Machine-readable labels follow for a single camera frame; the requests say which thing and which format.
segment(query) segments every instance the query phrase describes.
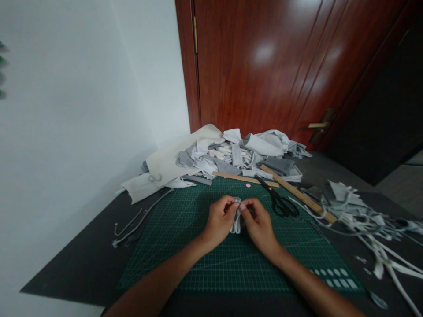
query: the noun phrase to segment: hand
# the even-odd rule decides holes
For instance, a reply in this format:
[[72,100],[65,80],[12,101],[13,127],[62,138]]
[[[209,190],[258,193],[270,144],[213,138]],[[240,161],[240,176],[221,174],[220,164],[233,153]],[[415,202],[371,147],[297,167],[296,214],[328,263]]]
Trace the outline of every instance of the hand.
[[234,216],[239,203],[231,196],[223,196],[217,202],[210,205],[206,228],[201,237],[210,246],[216,248],[229,234],[234,224]]
[[264,256],[276,265],[278,258],[280,258],[280,253],[284,249],[273,233],[269,212],[257,198],[249,198],[242,201],[239,209],[247,225],[251,240]]

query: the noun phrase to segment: fabric pile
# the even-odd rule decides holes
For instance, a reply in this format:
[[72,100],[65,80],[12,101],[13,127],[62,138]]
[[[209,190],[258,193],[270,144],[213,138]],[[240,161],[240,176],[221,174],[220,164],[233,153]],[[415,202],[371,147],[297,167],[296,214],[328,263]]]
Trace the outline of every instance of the fabric pile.
[[271,174],[259,168],[262,164],[286,181],[299,183],[302,173],[293,160],[283,158],[286,154],[300,159],[312,156],[304,145],[278,130],[250,133],[241,139],[239,129],[222,134],[209,124],[151,154],[142,164],[143,173],[122,183],[116,194],[127,190],[135,204],[163,187],[195,186],[191,181],[211,185],[213,172],[249,177],[257,174],[272,180]]
[[[306,205],[301,205],[295,200],[293,202],[300,205],[319,225],[338,234],[356,236],[360,239],[375,255],[373,274],[381,280],[384,272],[387,271],[414,314],[421,316],[421,313],[398,280],[395,271],[423,279],[423,270],[403,259],[375,237],[378,236],[387,241],[400,241],[405,236],[422,245],[405,233],[406,231],[411,231],[423,235],[422,222],[391,219],[388,215],[376,212],[361,200],[360,196],[356,194],[356,189],[353,189],[351,186],[345,186],[343,183],[328,181],[323,188],[313,186],[308,189],[301,188],[301,191],[310,198],[320,202],[323,208],[323,214],[316,216]],[[336,216],[338,222],[343,224],[348,232],[335,230],[331,228],[331,224],[320,222],[320,219],[324,218],[326,212],[330,212]]]
[[259,167],[264,164],[283,179],[301,182],[302,173],[293,160],[282,158],[285,154],[303,158],[312,155],[305,146],[291,141],[278,130],[259,134],[249,134],[241,139],[240,129],[223,133],[223,140],[201,138],[195,144],[178,153],[176,165],[198,169],[195,175],[209,180],[215,178],[213,172],[253,177],[259,175],[267,179],[273,176]]

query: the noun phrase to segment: black scissors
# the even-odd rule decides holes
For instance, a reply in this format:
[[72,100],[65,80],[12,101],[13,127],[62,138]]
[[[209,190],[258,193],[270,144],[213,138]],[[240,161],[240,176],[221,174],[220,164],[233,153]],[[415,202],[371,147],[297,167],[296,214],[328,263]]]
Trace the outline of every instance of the black scissors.
[[282,218],[286,218],[289,216],[298,217],[300,215],[300,212],[298,211],[297,207],[291,201],[289,201],[285,197],[281,197],[276,191],[272,189],[272,187],[267,185],[264,179],[260,176],[256,175],[255,178],[269,192],[270,197],[272,198],[272,209],[275,214]]

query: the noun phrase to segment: cutting mat grid lines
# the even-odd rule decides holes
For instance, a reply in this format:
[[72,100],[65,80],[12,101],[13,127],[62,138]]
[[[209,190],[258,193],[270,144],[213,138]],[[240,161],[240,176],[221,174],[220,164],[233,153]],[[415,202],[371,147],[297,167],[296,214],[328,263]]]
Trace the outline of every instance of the cutting mat grid lines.
[[[296,199],[283,187],[274,188],[281,196]],[[271,209],[271,198],[259,184],[217,177],[212,186],[197,184],[181,188],[160,201],[148,218],[144,231],[135,246],[118,283],[128,289],[143,275],[187,245],[204,229],[211,203],[222,195],[241,199],[257,197],[270,212],[276,238],[287,250],[323,280],[342,280],[333,283],[341,292],[361,293],[364,289],[338,252],[307,222],[280,218]],[[312,220],[299,209],[303,219]],[[343,275],[330,275],[342,271]],[[254,246],[247,230],[229,236],[212,252],[204,256],[180,283],[180,291],[219,292],[293,292],[290,282]]]

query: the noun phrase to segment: door handle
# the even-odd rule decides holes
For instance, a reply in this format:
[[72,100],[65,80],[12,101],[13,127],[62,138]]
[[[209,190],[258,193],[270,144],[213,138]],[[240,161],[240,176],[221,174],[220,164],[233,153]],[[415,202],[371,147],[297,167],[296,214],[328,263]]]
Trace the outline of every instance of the door handle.
[[308,125],[309,128],[326,128],[329,125],[328,122],[321,122],[321,123],[310,123]]
[[313,133],[312,137],[310,138],[310,143],[317,143],[317,141],[320,139],[320,136],[323,135],[327,128],[330,126],[330,120],[332,118],[332,115],[334,114],[333,109],[327,109],[325,113],[323,114],[322,118],[320,119],[320,123],[310,123],[308,125],[311,129],[316,129],[316,131]]

